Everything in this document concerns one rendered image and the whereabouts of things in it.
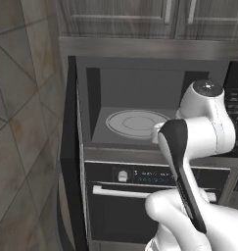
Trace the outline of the black built-in oven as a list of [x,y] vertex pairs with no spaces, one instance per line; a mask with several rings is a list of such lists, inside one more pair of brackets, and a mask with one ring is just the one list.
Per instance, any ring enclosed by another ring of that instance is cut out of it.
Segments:
[[[145,210],[145,199],[94,195],[94,184],[175,188],[169,166],[137,165],[122,162],[84,163],[91,237],[116,244],[146,244],[158,224]],[[127,182],[119,182],[119,171],[127,171]]]

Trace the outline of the grey steel appliance housing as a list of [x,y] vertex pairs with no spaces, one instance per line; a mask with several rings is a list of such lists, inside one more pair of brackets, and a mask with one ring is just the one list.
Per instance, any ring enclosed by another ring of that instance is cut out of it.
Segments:
[[[65,37],[60,41],[64,68],[68,74],[68,56],[130,59],[229,60],[238,61],[238,42],[174,41],[131,38]],[[116,244],[94,241],[91,237],[84,163],[122,162],[163,166],[167,162],[155,150],[86,147],[83,144],[79,95],[77,95],[78,148],[74,159],[61,160],[76,251],[141,251],[144,244]],[[238,191],[238,158],[228,153],[198,158],[192,171],[200,186],[215,196],[219,205],[230,201]]]

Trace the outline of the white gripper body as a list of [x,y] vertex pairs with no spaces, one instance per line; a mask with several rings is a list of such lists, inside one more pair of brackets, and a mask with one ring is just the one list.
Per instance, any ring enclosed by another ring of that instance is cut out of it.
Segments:
[[154,125],[153,127],[153,133],[152,133],[152,142],[154,144],[158,144],[159,143],[159,131],[161,130],[161,128],[163,127],[164,123],[157,123]]

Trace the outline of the round grey microwave turntable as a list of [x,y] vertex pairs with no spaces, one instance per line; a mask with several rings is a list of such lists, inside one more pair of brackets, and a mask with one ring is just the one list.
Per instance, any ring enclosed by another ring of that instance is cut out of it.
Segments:
[[124,110],[109,115],[106,126],[127,138],[150,139],[156,124],[164,124],[167,116],[146,110]]

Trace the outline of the grey wooden cupboard door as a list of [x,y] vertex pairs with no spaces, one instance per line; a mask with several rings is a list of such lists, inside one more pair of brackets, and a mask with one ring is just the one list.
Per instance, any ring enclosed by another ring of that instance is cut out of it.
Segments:
[[165,25],[167,0],[57,0],[63,36],[105,38],[172,37],[178,0],[172,0]]
[[176,39],[238,41],[238,0],[197,0],[194,22],[187,23],[191,0],[179,0]]

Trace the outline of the grey microwave oven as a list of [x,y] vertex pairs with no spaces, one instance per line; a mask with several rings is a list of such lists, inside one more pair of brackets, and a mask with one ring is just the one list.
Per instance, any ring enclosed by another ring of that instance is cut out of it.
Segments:
[[238,61],[76,58],[83,144],[86,147],[155,150],[151,138],[123,137],[106,126],[109,115],[146,110],[174,119],[188,86],[210,80],[225,90],[224,104],[236,129],[229,158],[238,158]]

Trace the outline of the black microwave door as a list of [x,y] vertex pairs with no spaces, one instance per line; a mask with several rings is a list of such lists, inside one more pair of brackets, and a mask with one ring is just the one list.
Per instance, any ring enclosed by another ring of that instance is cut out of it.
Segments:
[[76,95],[76,58],[68,56],[67,90],[63,121],[61,160],[74,159],[78,148],[77,95]]

